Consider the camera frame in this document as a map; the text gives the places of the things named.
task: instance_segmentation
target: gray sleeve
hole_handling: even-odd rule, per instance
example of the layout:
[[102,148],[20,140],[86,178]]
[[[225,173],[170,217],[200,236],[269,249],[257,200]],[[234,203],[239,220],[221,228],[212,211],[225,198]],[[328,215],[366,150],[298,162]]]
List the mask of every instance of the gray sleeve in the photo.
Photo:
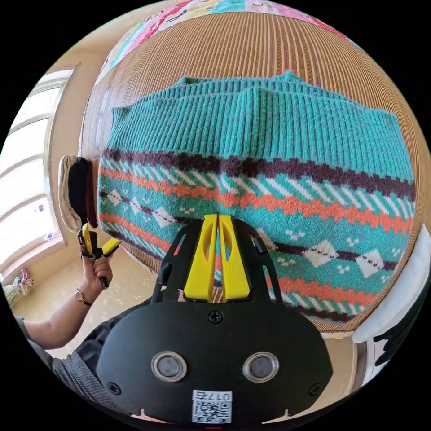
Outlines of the gray sleeve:
[[107,390],[93,375],[76,351],[73,351],[66,359],[53,358],[42,347],[31,340],[24,324],[24,319],[22,317],[16,317],[15,320],[39,358],[64,385],[73,390],[84,400],[91,400],[117,413],[127,416],[130,415],[129,412],[126,412],[113,403]]
[[27,328],[24,324],[24,318],[23,317],[15,317],[15,321],[18,324],[18,326],[20,327],[22,333],[24,334],[24,336],[26,337],[28,343],[31,345],[31,347],[33,347],[33,350],[37,353],[37,355],[39,356],[39,358],[43,361],[43,363],[52,371],[53,370],[53,357],[46,351],[44,350],[41,346],[39,346],[38,344],[36,344],[31,338],[30,335],[27,332]]

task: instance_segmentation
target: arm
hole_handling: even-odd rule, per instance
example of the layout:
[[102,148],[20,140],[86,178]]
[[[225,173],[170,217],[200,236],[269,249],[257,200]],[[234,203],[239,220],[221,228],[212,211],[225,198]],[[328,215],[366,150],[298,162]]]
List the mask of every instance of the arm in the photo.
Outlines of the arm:
[[[84,294],[86,301],[94,303],[103,291],[99,277],[105,276],[110,283],[112,271],[105,257],[94,262],[88,257],[83,257],[82,260],[84,279],[79,290]],[[79,302],[75,294],[71,294],[70,298],[47,321],[24,321],[24,324],[32,341],[43,349],[57,349],[65,346],[75,337],[89,310],[88,305]]]

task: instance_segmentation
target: qr code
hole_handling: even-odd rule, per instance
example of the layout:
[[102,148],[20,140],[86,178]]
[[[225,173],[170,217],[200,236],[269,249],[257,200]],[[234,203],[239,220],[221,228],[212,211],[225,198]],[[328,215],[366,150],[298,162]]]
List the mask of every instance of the qr code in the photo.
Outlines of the qr code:
[[231,423],[232,393],[194,391],[194,423]]

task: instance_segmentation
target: wristwatch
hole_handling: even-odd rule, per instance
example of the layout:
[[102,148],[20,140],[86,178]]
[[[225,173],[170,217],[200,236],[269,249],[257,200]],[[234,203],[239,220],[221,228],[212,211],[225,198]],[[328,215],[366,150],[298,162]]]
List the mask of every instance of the wristwatch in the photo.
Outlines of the wristwatch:
[[77,301],[82,302],[84,305],[88,305],[91,307],[93,304],[91,302],[87,302],[84,298],[84,294],[77,288],[75,290],[75,298]]

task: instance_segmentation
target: colorful blanket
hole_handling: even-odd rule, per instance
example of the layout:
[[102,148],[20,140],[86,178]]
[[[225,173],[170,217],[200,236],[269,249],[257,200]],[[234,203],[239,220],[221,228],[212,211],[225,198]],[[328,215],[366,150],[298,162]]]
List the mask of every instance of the colorful blanket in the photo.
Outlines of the colorful blanket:
[[394,114],[287,72],[185,77],[113,115],[98,183],[109,235],[162,259],[191,219],[241,218],[266,242],[284,300],[334,324],[387,286],[415,209]]
[[94,86],[96,86],[114,66],[120,63],[120,61],[126,55],[131,53],[135,48],[159,32],[192,18],[226,12],[268,13],[271,15],[299,19],[301,21],[309,22],[311,24],[325,28],[328,31],[342,37],[343,39],[352,42],[345,35],[335,30],[331,26],[326,25],[317,18],[272,1],[178,0],[178,4],[176,6],[161,10],[157,14],[148,17],[146,20],[129,29],[129,31],[123,35],[123,37],[118,41],[106,58]]

